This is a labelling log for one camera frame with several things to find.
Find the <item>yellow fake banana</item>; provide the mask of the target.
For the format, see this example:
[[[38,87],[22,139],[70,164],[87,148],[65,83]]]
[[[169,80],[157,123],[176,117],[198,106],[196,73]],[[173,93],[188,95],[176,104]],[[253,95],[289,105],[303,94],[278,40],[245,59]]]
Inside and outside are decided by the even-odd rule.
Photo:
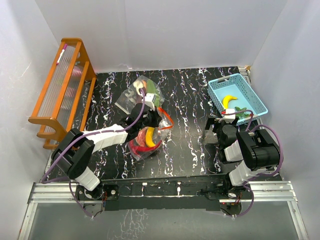
[[[234,100],[238,100],[238,98],[235,96],[232,96],[232,95],[226,95],[222,100],[222,105],[223,105],[224,109],[228,109],[229,102],[234,101]]]
[[[153,142],[153,134],[154,134],[154,127],[148,127],[145,133],[145,143],[149,148],[155,147],[156,144]]]

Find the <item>fake cherry tomato vine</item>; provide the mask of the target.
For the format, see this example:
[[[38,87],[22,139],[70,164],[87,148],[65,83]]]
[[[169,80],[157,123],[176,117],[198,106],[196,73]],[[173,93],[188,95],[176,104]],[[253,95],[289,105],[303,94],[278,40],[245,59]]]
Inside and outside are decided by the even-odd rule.
[[[249,118],[252,116],[252,113],[250,111],[247,111],[246,107],[240,108],[238,106],[234,107],[236,111],[236,116],[241,120],[245,118]]]

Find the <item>clear zip bag red slider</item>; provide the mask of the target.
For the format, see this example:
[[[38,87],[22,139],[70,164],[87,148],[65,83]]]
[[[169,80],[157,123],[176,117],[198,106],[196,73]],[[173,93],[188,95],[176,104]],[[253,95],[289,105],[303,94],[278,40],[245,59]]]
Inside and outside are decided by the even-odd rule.
[[[157,112],[162,118],[159,126],[143,128],[136,138],[126,144],[137,161],[146,159],[159,150],[174,127],[174,121],[163,108],[158,107]]]

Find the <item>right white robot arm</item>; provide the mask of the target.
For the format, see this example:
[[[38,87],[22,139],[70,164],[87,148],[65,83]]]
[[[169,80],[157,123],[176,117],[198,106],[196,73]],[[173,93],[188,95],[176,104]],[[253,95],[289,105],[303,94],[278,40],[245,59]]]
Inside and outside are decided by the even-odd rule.
[[[277,174],[284,160],[283,151],[265,128],[239,131],[237,121],[210,117],[205,126],[206,130],[213,127],[219,160],[224,164],[239,163],[223,182],[223,194],[230,199],[239,195],[241,187],[249,181]]]

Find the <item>red fake chili pepper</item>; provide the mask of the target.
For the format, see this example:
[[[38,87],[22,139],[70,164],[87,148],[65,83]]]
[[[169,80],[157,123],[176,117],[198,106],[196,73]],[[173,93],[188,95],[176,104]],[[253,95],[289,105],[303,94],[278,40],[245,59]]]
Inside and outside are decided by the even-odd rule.
[[[132,150],[132,152],[134,154],[138,154],[139,152],[152,152],[156,149],[159,148],[159,146],[161,145],[162,141],[160,140],[157,145],[152,146],[152,147],[148,147],[148,146],[140,146],[140,145],[134,145],[133,141],[129,142],[129,148]]]

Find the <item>light blue plastic basket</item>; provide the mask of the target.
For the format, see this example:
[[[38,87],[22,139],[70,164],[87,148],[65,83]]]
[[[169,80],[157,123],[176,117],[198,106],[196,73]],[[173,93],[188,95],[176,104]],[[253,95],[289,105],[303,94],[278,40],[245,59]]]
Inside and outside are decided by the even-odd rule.
[[[228,107],[235,110],[246,108],[253,111],[253,120],[268,113],[267,107],[239,73],[210,80],[207,92],[220,113],[225,110],[223,99],[228,95],[236,97],[236,100],[230,101]]]

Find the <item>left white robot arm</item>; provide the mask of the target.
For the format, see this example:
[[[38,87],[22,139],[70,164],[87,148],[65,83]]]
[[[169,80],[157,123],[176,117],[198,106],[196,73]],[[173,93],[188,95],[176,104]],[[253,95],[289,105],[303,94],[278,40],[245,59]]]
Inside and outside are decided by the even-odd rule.
[[[135,139],[146,127],[158,127],[162,117],[156,108],[138,103],[131,113],[112,126],[96,131],[71,129],[54,150],[51,159],[67,175],[82,185],[93,200],[103,195],[100,179],[88,167],[93,153]]]

